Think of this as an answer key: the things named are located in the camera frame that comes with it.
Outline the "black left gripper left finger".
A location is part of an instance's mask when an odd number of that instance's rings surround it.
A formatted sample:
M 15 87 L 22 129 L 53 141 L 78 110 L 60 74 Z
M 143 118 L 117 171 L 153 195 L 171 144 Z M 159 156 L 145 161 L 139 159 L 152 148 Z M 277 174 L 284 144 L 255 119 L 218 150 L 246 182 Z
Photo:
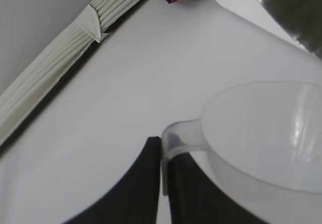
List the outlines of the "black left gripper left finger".
M 159 137 L 149 137 L 113 188 L 66 223 L 156 223 L 161 144 Z

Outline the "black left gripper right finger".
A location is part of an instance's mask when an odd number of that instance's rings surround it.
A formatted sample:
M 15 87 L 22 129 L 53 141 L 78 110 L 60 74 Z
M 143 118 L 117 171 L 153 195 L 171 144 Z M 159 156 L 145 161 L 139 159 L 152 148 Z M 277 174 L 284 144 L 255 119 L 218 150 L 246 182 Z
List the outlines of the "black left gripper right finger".
M 168 163 L 172 223 L 253 223 L 253 216 L 226 196 L 189 153 Z

